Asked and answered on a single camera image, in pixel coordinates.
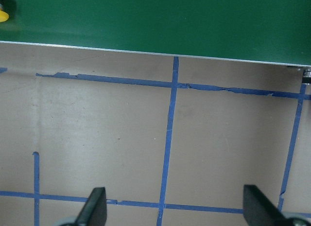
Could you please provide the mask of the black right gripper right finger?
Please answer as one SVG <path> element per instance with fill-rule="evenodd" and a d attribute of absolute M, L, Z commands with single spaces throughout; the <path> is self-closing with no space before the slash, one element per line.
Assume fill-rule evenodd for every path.
<path fill-rule="evenodd" d="M 249 226 L 291 226 L 287 219 L 256 185 L 243 187 L 243 217 Z"/>

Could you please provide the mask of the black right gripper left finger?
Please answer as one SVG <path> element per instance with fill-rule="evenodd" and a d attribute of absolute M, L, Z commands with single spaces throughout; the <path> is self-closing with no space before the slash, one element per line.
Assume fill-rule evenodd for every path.
<path fill-rule="evenodd" d="M 104 226 L 107 221 L 105 187 L 94 188 L 78 214 L 76 226 Z"/>

